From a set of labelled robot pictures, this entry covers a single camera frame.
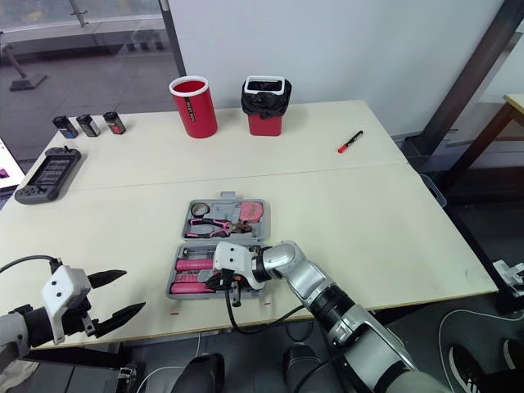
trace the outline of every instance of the black handheld console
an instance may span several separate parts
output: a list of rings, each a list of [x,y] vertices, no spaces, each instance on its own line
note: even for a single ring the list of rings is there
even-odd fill
[[[54,201],[72,169],[82,156],[76,149],[53,147],[27,184],[15,192],[15,199],[24,205]]]

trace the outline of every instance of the pink tool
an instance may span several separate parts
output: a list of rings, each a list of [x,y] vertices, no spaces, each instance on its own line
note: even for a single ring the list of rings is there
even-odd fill
[[[181,273],[174,278],[175,282],[198,282],[198,274]]]
[[[171,286],[171,293],[180,295],[183,293],[215,293],[209,289],[203,282],[175,282]]]
[[[243,202],[240,204],[241,223],[258,223],[264,214],[264,208],[260,202]]]
[[[179,271],[204,270],[213,268],[213,260],[177,260],[175,268]]]

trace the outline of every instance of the black cable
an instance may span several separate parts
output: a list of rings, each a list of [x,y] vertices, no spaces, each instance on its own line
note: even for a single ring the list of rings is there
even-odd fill
[[[326,367],[328,364],[330,364],[331,362],[341,358],[342,356],[344,356],[344,350],[341,350],[339,351],[336,355],[333,355],[332,357],[330,357],[328,360],[326,360],[325,362],[322,362],[321,364],[319,364],[317,367],[313,368],[311,371],[309,371],[308,373],[306,373],[302,379],[300,380],[300,382],[298,382],[298,384],[296,385],[295,387],[295,390],[293,391],[293,393],[299,393],[300,389],[302,388],[302,386],[308,381],[308,379],[313,375],[315,374],[319,369],[323,368],[323,367]]]
[[[22,262],[25,262],[26,260],[48,260],[49,262],[52,262],[52,261],[56,260],[56,258],[53,258],[52,256],[49,256],[49,255],[30,255],[30,256],[25,256],[24,258],[19,258],[18,260],[13,260],[12,262],[9,262],[8,264],[3,265],[0,268],[0,273],[5,272],[6,270],[8,270],[9,268],[15,266],[16,264],[20,264]]]
[[[301,338],[295,338],[291,332],[289,331],[289,324],[288,325],[284,325],[284,327],[286,328],[286,333],[287,333],[287,336],[289,338],[291,338],[294,342],[304,342],[306,341],[309,336],[311,336],[311,333],[313,332],[313,321],[309,321],[309,327],[308,327],[308,330],[307,332],[305,333],[305,335]]]
[[[271,322],[271,323],[268,323],[267,325],[264,325],[260,329],[242,330],[242,329],[240,329],[238,327],[237,322],[235,321],[235,317],[233,315],[233,309],[231,308],[231,301],[229,300],[229,288],[226,288],[224,290],[224,293],[225,293],[225,298],[226,298],[226,307],[228,308],[229,320],[231,321],[231,324],[233,325],[233,329],[235,330],[235,332],[238,332],[238,333],[241,333],[241,334],[257,334],[257,333],[261,333],[261,332],[263,332],[263,331],[265,331],[265,330],[267,330],[269,328],[272,328],[275,325],[278,325],[284,319],[287,319],[287,318],[291,317],[294,313],[296,313],[297,311],[300,311],[301,309],[304,308],[303,305],[299,305],[298,307],[295,307],[294,309],[292,309],[286,315],[283,315],[282,317],[280,317],[279,319],[277,319],[274,322]]]

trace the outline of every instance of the sneaker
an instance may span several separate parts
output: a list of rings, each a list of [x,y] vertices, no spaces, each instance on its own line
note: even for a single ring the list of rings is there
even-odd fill
[[[510,370],[524,370],[524,345],[517,340],[506,340],[502,347]]]
[[[452,346],[449,350],[451,372],[467,393],[482,393],[480,382],[486,376],[481,365],[463,346]]]

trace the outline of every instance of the robotic arm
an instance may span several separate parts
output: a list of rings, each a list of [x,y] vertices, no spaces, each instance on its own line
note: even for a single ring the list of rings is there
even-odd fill
[[[107,270],[88,276],[82,269],[72,269],[56,259],[49,264],[52,276],[42,289],[44,307],[33,309],[23,305],[0,316],[0,372],[11,361],[26,356],[31,347],[50,340],[59,344],[65,340],[65,335],[76,332],[102,337],[126,324],[145,305],[140,303],[121,309],[105,322],[91,319],[88,293],[126,272]]]
[[[416,373],[411,373],[408,379],[423,379],[426,385],[429,378],[429,384],[434,384],[429,391],[447,391],[428,375],[418,373],[400,340],[364,307],[355,304],[316,264],[308,261],[294,242],[265,248],[258,255],[244,246],[221,242],[215,251],[214,264],[216,269],[242,275],[255,289],[272,278],[286,279],[326,331],[329,341],[338,350],[344,350],[344,365],[350,366],[370,391],[390,393],[393,390],[387,390],[388,386],[392,389],[397,386],[402,391],[406,378],[401,376],[409,372]]]

